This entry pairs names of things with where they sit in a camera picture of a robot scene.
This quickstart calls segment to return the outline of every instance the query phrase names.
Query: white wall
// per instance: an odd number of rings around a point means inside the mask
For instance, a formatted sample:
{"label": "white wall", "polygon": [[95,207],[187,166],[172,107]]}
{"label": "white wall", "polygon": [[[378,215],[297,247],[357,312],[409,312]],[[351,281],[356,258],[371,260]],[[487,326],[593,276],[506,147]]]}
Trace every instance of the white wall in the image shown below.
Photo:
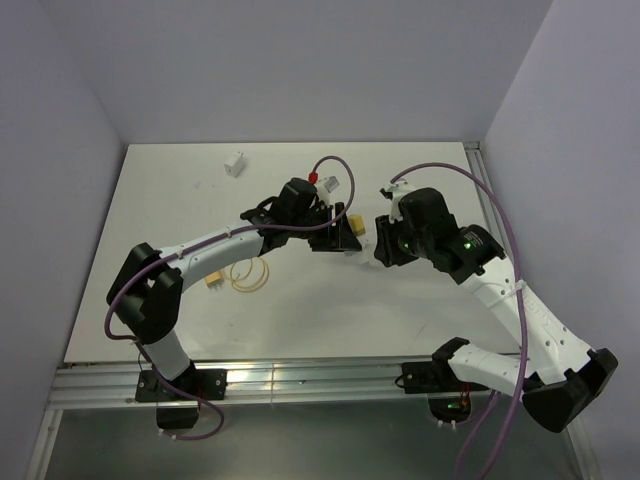
{"label": "white wall", "polygon": [[41,0],[130,143],[480,140],[551,0]]}
{"label": "white wall", "polygon": [[637,0],[554,2],[485,143],[528,280],[620,360],[584,415],[607,479],[640,467],[638,19]]}
{"label": "white wall", "polygon": [[0,477],[22,478],[122,145],[40,5],[0,13]]}

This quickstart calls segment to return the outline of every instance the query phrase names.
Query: gray floor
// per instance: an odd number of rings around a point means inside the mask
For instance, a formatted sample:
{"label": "gray floor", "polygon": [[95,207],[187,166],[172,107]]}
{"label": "gray floor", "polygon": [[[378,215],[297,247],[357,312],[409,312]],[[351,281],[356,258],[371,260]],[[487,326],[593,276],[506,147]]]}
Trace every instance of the gray floor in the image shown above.
{"label": "gray floor", "polygon": [[[477,437],[464,478],[481,468],[506,404],[503,399]],[[66,412],[46,478],[448,479],[471,428],[438,429],[425,399],[225,411],[222,433],[200,442],[159,437],[153,409]],[[516,420],[488,478],[579,478],[564,435],[543,430],[524,411]]]}

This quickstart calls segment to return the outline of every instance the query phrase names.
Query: silver metal frame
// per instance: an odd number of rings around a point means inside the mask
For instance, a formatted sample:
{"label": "silver metal frame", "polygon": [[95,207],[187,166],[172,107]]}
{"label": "silver metal frame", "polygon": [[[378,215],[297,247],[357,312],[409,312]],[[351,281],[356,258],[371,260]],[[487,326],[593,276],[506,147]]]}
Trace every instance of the silver metal frame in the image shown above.
{"label": "silver metal frame", "polygon": [[[465,144],[471,172],[491,188],[477,142]],[[502,221],[487,196],[478,189],[478,196],[490,233],[505,243]],[[382,357],[308,360],[259,360],[245,362],[198,362],[199,369],[224,368],[228,371],[224,401],[233,404],[277,404],[303,402],[336,402],[406,399],[404,392],[393,384],[406,361],[429,360],[430,357]],[[137,363],[70,365],[58,369],[46,407],[40,433],[27,471],[27,480],[45,478],[49,459],[63,412],[92,408],[155,408],[158,405],[189,405],[195,402],[162,404],[135,402],[139,366]],[[429,395],[449,397],[450,394]],[[575,452],[582,477],[600,480],[600,469],[589,437],[580,417],[567,427],[567,436]]]}

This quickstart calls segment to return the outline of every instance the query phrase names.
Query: white table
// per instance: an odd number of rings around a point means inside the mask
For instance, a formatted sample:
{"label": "white table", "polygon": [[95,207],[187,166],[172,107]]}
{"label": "white table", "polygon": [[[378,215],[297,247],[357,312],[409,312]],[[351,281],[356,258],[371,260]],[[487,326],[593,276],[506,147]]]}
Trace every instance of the white table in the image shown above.
{"label": "white table", "polygon": [[[223,163],[242,151],[248,164],[238,178]],[[105,296],[129,250],[148,242],[175,245],[226,226],[261,200],[277,195],[293,176],[306,178],[329,154],[343,157],[357,184],[352,213],[364,216],[375,244],[374,220],[390,203],[380,187],[400,170],[425,161],[468,169],[459,143],[315,143],[132,145],[129,147],[93,262],[66,362],[120,362],[137,358],[128,342],[104,337]],[[346,200],[339,164],[332,201]],[[416,186],[440,190],[458,223],[485,225],[474,185],[443,169],[411,174]],[[361,266],[343,254],[312,253],[291,240],[266,257],[271,277],[261,290],[220,291],[204,282],[182,298],[178,335],[196,360],[256,360],[426,355],[454,336],[498,352],[516,343],[492,315],[428,261],[402,268]],[[113,329],[127,329],[114,319]]]}

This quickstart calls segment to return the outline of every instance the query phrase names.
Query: white block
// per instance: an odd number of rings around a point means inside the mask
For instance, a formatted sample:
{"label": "white block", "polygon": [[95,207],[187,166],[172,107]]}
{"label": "white block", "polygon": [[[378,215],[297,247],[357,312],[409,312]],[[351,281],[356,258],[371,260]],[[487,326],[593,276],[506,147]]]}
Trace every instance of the white block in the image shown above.
{"label": "white block", "polygon": [[237,177],[246,164],[242,152],[236,152],[224,162],[224,169],[230,177]]}

